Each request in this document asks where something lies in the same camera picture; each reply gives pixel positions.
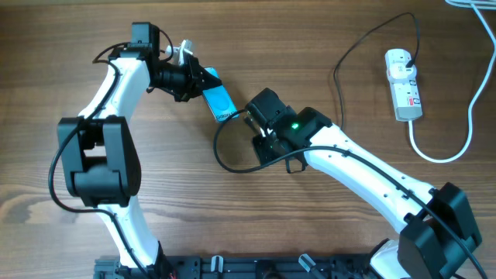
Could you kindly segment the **white power strip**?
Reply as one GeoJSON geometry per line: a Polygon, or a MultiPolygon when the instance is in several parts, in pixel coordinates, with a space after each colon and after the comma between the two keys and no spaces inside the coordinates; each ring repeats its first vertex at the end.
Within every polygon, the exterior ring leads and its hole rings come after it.
{"type": "MultiPolygon", "coordinates": [[[[405,63],[406,67],[412,60],[412,55],[403,49],[389,50],[385,55],[386,76],[387,66],[392,63],[405,63]]],[[[415,80],[405,83],[391,83],[391,99],[393,102],[394,115],[399,122],[413,121],[422,116],[422,105],[418,85],[415,80]]]]}

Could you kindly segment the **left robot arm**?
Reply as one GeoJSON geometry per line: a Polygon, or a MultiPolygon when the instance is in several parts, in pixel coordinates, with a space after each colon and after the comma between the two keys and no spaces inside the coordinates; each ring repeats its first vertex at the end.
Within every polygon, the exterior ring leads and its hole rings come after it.
{"type": "Polygon", "coordinates": [[[222,86],[194,55],[193,43],[160,46],[165,32],[150,22],[131,25],[128,42],[93,60],[108,72],[91,102],[57,125],[59,147],[48,174],[52,200],[63,210],[96,214],[119,250],[116,276],[172,278],[160,241],[140,208],[142,169],[129,122],[144,93],[159,89],[176,102],[222,86]]]}

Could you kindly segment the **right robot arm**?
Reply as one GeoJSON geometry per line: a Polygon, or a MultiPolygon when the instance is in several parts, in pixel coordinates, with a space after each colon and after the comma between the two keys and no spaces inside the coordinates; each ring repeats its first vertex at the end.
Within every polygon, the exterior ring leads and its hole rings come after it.
{"type": "Polygon", "coordinates": [[[398,233],[371,253],[364,275],[451,278],[481,245],[468,198],[456,185],[447,182],[437,189],[403,174],[354,143],[322,113],[310,107],[295,112],[269,88],[246,110],[260,130],[253,147],[262,164],[296,159],[328,174],[398,233]]]}

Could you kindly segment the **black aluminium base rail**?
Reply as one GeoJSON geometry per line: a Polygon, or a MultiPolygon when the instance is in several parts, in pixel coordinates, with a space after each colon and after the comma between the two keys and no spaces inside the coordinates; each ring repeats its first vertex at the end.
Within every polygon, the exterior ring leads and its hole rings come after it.
{"type": "Polygon", "coordinates": [[[168,257],[140,270],[117,257],[95,261],[94,278],[263,279],[263,278],[379,278],[364,253],[330,257],[168,257]]]}

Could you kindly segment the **teal screen Galaxy smartphone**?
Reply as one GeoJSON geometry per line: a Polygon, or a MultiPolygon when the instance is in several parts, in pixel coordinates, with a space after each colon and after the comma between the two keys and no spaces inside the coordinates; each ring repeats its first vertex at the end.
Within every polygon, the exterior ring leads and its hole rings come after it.
{"type": "Polygon", "coordinates": [[[204,90],[202,95],[216,122],[223,122],[238,111],[223,85],[204,90]]]}

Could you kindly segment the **white USB charger plug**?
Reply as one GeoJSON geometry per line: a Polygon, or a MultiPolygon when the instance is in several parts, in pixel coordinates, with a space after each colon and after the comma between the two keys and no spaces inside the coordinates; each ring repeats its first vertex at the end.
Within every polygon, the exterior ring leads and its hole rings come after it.
{"type": "Polygon", "coordinates": [[[391,83],[405,83],[415,80],[416,74],[416,67],[406,67],[405,63],[392,63],[387,66],[387,79],[391,83]]]}

